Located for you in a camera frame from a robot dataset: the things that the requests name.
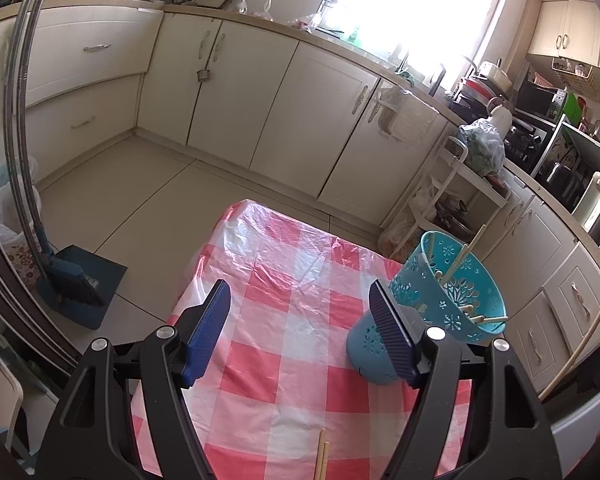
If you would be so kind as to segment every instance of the teal basket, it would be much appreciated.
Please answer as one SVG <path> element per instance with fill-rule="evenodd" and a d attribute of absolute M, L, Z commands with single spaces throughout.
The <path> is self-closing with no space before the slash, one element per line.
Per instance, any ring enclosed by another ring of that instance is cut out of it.
<path fill-rule="evenodd" d="M 435 236 L 429 261 L 427 251 L 432 234 Z M 425 322 L 444 328 L 458 341 L 478 343 L 501 334 L 505 323 L 474 324 L 459 307 L 473 305 L 471 316 L 503 317 L 507 314 L 493 278 L 471 253 L 451 279 L 440 285 L 435 272 L 440 270 L 444 274 L 461 249 L 460 242 L 444 233 L 424 233 L 407 262 L 392 279 L 390 290 L 398 304 L 412 306 Z"/>

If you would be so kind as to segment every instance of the plastic tablecloth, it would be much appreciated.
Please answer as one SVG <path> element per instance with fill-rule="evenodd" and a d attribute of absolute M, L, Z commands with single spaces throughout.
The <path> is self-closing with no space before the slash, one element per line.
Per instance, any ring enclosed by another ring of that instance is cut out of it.
<path fill-rule="evenodd" d="M 347 361 L 346 337 L 377 278 L 400 264 L 243 201 L 222 215 L 186 272 L 170 323 L 218 279 L 232 304 L 205 375 L 184 397 L 220 480 L 313 478 L 318 433 L 330 442 L 328 479 L 376 480 L 394 452 L 417 391 L 377 386 Z M 461 381 L 439 473 L 456 464 L 470 397 Z M 145 469 L 160 474 L 142 387 L 132 400 Z"/>

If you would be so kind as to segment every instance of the white plastic bag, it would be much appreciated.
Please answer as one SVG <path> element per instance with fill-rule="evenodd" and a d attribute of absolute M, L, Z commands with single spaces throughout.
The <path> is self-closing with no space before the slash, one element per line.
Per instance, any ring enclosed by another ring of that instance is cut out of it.
<path fill-rule="evenodd" d="M 20 186 L 22 186 L 22 178 L 18 177 L 18 179 Z M 33 193 L 36 198 L 36 206 L 38 207 L 38 211 L 40 211 L 42 210 L 40 194 L 35 188 L 33 189 Z M 30 218 L 29 228 L 33 230 L 33 222 Z M 40 271 L 33 262 L 31 251 L 22 232 L 10 184 L 5 184 L 0 188 L 0 245 L 25 286 L 29 290 L 34 290 L 40 276 Z"/>
<path fill-rule="evenodd" d="M 496 127 L 487 119 L 460 126 L 456 139 L 469 149 L 464 163 L 478 176 L 498 173 L 504 166 L 504 143 Z"/>

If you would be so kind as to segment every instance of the window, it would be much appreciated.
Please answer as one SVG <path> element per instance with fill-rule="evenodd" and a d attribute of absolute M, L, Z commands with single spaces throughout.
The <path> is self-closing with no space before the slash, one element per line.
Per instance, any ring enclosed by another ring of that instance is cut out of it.
<path fill-rule="evenodd" d="M 450 89 L 484 38 L 498 0 L 337 0 L 323 24 L 394 65 L 408 54 L 414 76 L 446 67 Z"/>

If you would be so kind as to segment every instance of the drawer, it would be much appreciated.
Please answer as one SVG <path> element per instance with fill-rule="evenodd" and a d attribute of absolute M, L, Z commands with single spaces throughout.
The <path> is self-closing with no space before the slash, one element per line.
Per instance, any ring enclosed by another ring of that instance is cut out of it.
<path fill-rule="evenodd" d="M 540 292 L 507 322 L 513 346 L 536 390 L 547 386 L 569 359 L 569 351 L 549 301 Z"/>
<path fill-rule="evenodd" d="M 88 84 L 146 72 L 162 11 L 80 6 L 45 9 L 34 36 L 27 106 Z"/>
<path fill-rule="evenodd" d="M 578 244 L 542 289 L 573 352 L 600 310 L 600 269 Z M 599 343 L 600 326 L 589 343 L 590 349 Z"/>
<path fill-rule="evenodd" d="M 37 180 L 133 128 L 139 85 L 139 75 L 113 79 L 27 109 L 27 149 L 38 161 Z"/>

